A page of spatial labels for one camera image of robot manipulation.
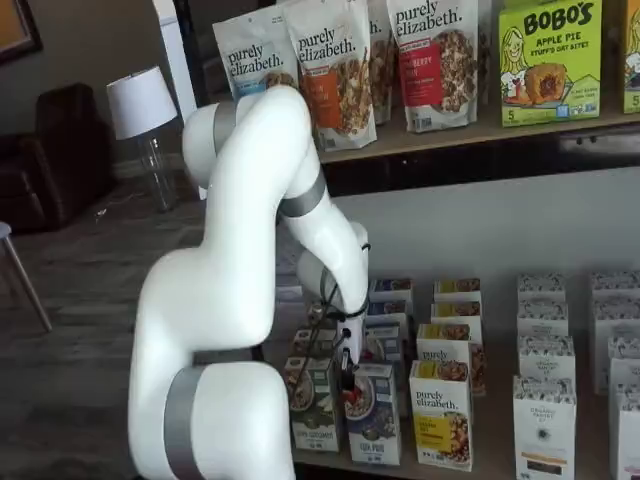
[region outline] robotic arm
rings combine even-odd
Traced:
[[[312,254],[301,259],[301,280],[318,292],[325,265],[326,288],[338,285],[334,305],[357,314],[339,328],[350,332],[345,358],[357,362],[366,232],[331,201],[307,106],[292,88],[245,97],[235,112],[224,104],[196,111],[183,149],[192,176],[208,189],[205,234],[199,247],[160,259],[140,294],[129,393],[133,459],[149,480],[293,479],[280,374],[255,362],[195,368],[193,354],[247,348],[268,336],[280,208]]]

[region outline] picture frame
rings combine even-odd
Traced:
[[[27,0],[0,0],[0,65],[42,48]]]

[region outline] brown leather chair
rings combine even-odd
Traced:
[[[113,183],[109,127],[87,85],[43,93],[35,133],[0,136],[0,221],[16,232],[59,228]]]

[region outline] cartoon girl illustration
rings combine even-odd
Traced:
[[[636,10],[629,22],[627,60],[625,65],[625,83],[631,81],[633,86],[640,86],[640,9]]]
[[[502,39],[500,59],[502,97],[507,103],[530,103],[524,86],[524,75],[529,68],[524,59],[524,37],[516,27],[511,27]]]

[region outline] lamp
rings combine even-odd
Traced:
[[[173,208],[175,188],[164,165],[157,128],[178,114],[159,67],[134,73],[107,85],[116,140],[137,137],[140,158],[160,211]]]

